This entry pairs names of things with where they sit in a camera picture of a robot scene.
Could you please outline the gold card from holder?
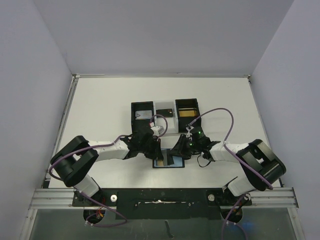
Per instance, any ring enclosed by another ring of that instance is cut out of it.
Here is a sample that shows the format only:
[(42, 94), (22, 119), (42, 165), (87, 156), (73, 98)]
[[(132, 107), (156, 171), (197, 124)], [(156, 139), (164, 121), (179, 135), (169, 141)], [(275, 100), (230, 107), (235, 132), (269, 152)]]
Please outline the gold card from holder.
[(167, 161), (166, 160), (157, 160), (156, 161), (156, 166), (157, 167), (166, 167), (167, 166)]

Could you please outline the black leather card holder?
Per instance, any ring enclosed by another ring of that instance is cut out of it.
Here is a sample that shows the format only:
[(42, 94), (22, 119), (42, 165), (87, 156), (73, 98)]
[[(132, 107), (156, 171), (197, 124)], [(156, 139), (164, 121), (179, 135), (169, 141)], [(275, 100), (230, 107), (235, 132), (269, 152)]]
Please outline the black leather card holder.
[(184, 168), (185, 160), (179, 156), (172, 156), (169, 154), (170, 149), (163, 148), (161, 154), (163, 159), (155, 159), (152, 163), (153, 169), (170, 169), (170, 168)]

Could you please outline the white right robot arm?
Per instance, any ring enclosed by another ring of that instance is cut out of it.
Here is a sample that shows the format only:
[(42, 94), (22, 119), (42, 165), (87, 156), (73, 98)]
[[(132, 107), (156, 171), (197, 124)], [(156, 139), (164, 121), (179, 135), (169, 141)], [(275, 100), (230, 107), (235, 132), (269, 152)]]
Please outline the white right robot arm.
[(233, 177), (222, 192), (223, 200), (230, 205), (239, 201), (242, 194), (272, 189), (272, 184), (287, 171), (282, 161), (261, 139), (249, 143), (227, 144), (225, 141), (211, 141), (207, 136), (188, 138), (182, 134), (169, 155), (184, 160), (201, 155), (210, 162), (240, 164), (243, 173)]

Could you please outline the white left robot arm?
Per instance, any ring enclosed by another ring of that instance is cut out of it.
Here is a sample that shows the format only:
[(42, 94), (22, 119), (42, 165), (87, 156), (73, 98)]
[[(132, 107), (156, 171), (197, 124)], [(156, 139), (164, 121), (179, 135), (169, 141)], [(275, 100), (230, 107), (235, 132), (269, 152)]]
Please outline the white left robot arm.
[(114, 141), (89, 141), (82, 135), (74, 137), (50, 160), (49, 175), (84, 195), (88, 204), (100, 203), (100, 186), (89, 176), (96, 162), (127, 160), (143, 154), (147, 159), (162, 160), (161, 139), (153, 131), (120, 135)]

